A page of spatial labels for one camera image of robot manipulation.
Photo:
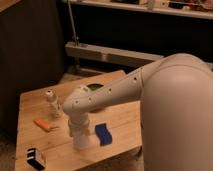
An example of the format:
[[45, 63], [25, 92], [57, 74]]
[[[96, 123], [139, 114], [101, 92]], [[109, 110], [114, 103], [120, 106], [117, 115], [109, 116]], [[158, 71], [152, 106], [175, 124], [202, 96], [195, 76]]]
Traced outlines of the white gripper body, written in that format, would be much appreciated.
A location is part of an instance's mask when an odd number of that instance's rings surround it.
[[85, 135], [90, 134], [89, 130], [89, 119], [84, 120], [72, 120], [71, 118], [68, 119], [68, 127], [69, 127], [69, 135], [73, 136], [75, 132], [84, 133]]

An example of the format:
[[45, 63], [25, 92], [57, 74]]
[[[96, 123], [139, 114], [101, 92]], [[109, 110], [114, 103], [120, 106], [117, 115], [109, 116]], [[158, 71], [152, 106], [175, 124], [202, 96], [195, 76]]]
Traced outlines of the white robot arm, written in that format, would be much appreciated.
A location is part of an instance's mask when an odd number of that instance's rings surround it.
[[72, 132], [88, 113], [140, 103], [144, 171], [213, 171], [213, 71], [200, 58], [178, 53], [142, 66], [88, 92], [76, 88], [63, 103]]

